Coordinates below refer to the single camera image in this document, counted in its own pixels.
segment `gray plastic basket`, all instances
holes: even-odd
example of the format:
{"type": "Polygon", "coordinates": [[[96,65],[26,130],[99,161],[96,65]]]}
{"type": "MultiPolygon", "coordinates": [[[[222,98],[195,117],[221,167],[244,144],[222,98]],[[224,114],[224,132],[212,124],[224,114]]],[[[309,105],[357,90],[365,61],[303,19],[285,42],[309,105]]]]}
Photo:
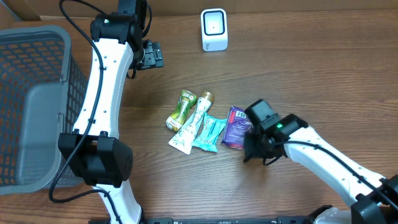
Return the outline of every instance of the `gray plastic basket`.
{"type": "MultiPolygon", "coordinates": [[[[0,195],[50,187],[65,162],[58,136],[71,133],[86,87],[61,27],[0,31],[0,195]]],[[[67,169],[57,187],[81,181],[67,169]]]]}

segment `gold cap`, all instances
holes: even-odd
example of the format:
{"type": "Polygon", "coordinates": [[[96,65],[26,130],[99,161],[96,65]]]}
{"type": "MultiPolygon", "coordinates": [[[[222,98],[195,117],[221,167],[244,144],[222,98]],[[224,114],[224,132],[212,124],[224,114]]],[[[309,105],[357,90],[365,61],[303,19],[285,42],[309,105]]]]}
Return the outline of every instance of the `gold cap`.
{"type": "Polygon", "coordinates": [[[210,101],[211,103],[214,102],[214,95],[209,93],[209,92],[207,92],[207,91],[202,92],[200,97],[210,101]]]}

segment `barcode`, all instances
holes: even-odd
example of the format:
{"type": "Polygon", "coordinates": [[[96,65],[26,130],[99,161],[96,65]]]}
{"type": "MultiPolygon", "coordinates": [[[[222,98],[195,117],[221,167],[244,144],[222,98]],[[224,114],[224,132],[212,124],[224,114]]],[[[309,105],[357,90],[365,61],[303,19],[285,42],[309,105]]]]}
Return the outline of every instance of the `barcode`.
{"type": "Polygon", "coordinates": [[[240,117],[240,118],[246,118],[246,114],[243,113],[243,112],[240,112],[240,111],[237,111],[237,112],[236,112],[236,116],[237,116],[237,117],[240,117]]]}

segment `table surface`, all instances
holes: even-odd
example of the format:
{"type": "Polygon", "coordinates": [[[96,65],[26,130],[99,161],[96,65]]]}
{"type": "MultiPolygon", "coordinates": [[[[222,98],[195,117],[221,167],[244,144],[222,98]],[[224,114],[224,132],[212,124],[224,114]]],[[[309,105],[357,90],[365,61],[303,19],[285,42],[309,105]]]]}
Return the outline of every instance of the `table surface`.
{"type": "MultiPolygon", "coordinates": [[[[89,32],[90,20],[76,23],[89,32]]],[[[66,21],[73,56],[88,76],[91,49],[66,21]]],[[[228,16],[229,46],[201,49],[200,17],[154,17],[148,38],[162,46],[165,67],[126,80],[120,139],[134,152],[130,182],[148,217],[265,218],[306,215],[324,204],[347,208],[309,170],[280,159],[243,164],[243,152],[217,144],[217,154],[187,156],[167,143],[165,120],[181,90],[215,95],[209,114],[259,98],[282,116],[295,113],[332,145],[386,177],[398,165],[398,10],[282,12],[228,16]]],[[[67,197],[90,189],[56,190],[67,197]]],[[[86,223],[106,218],[99,195],[54,204],[48,190],[0,199],[0,223],[86,223]]]]}

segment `cable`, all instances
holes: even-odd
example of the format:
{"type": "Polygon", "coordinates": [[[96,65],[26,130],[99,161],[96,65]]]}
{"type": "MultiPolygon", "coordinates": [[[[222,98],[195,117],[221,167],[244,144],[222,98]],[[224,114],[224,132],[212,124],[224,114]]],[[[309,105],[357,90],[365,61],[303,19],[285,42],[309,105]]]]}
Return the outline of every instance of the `cable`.
{"type": "Polygon", "coordinates": [[[102,61],[102,56],[100,54],[100,51],[98,50],[97,46],[94,44],[94,42],[87,36],[87,34],[85,34],[68,16],[68,14],[65,12],[64,8],[63,8],[63,2],[65,1],[75,1],[78,3],[82,3],[86,6],[91,7],[92,9],[97,10],[99,13],[102,13],[104,15],[106,15],[106,13],[104,11],[102,11],[101,9],[98,9],[97,7],[93,6],[92,4],[88,3],[88,2],[84,2],[82,0],[60,0],[59,2],[59,7],[60,10],[62,12],[62,14],[65,16],[65,18],[67,19],[67,21],[90,43],[90,45],[93,47],[95,53],[98,56],[98,61],[99,61],[99,80],[98,80],[98,89],[97,89],[97,94],[95,96],[95,100],[94,100],[94,104],[93,104],[93,110],[91,111],[91,115],[90,118],[88,120],[88,124],[87,124],[87,128],[85,130],[85,132],[83,133],[79,143],[77,144],[76,148],[73,150],[73,152],[70,154],[69,158],[67,159],[67,161],[65,162],[65,164],[63,165],[61,171],[55,176],[53,182],[51,183],[51,187],[49,190],[49,198],[52,202],[54,203],[65,203],[65,202],[70,202],[72,200],[75,200],[77,198],[86,196],[88,194],[92,194],[92,193],[102,193],[104,194],[104,197],[108,198],[109,203],[111,204],[112,207],[112,211],[116,217],[116,221],[118,221],[120,224],[122,224],[122,221],[120,219],[120,216],[118,215],[118,211],[116,210],[116,207],[114,206],[114,203],[112,201],[112,198],[109,194],[109,192],[103,190],[103,189],[96,189],[96,190],[89,190],[87,192],[83,192],[80,193],[78,195],[72,196],[70,198],[65,198],[65,199],[56,199],[53,197],[53,192],[55,189],[55,186],[57,184],[57,182],[59,181],[59,179],[61,178],[61,175],[63,174],[63,172],[65,171],[65,169],[69,166],[70,161],[72,160],[73,156],[75,156],[75,154],[79,151],[79,148],[81,147],[81,145],[83,144],[84,140],[86,139],[88,132],[90,131],[91,125],[93,124],[94,121],[94,117],[95,117],[95,112],[98,106],[98,102],[100,100],[100,94],[101,94],[101,89],[102,89],[102,83],[103,83],[103,77],[104,77],[104,64],[102,61]]]}
{"type": "Polygon", "coordinates": [[[355,170],[353,170],[347,163],[345,163],[343,160],[341,160],[338,156],[334,155],[332,152],[329,150],[325,149],[324,147],[321,147],[318,144],[312,144],[309,142],[303,142],[303,141],[285,141],[285,142],[277,142],[277,143],[272,143],[271,147],[276,147],[276,146],[283,146],[285,144],[301,144],[301,145],[306,145],[306,146],[311,146],[314,147],[315,149],[319,149],[332,158],[334,158],[337,162],[339,162],[343,167],[345,167],[348,171],[350,171],[355,177],[357,177],[361,182],[366,184],[370,189],[375,191],[381,198],[383,198],[396,212],[398,212],[398,206],[390,200],[385,194],[383,194],[379,189],[377,189],[375,186],[373,186],[371,183],[369,183],[363,176],[359,175],[355,170]]]}
{"type": "Polygon", "coordinates": [[[149,22],[148,22],[148,26],[145,28],[144,32],[142,33],[142,38],[144,38],[148,34],[149,29],[150,29],[150,24],[152,23],[152,8],[148,4],[148,2],[147,2],[147,7],[149,10],[149,22]]]}

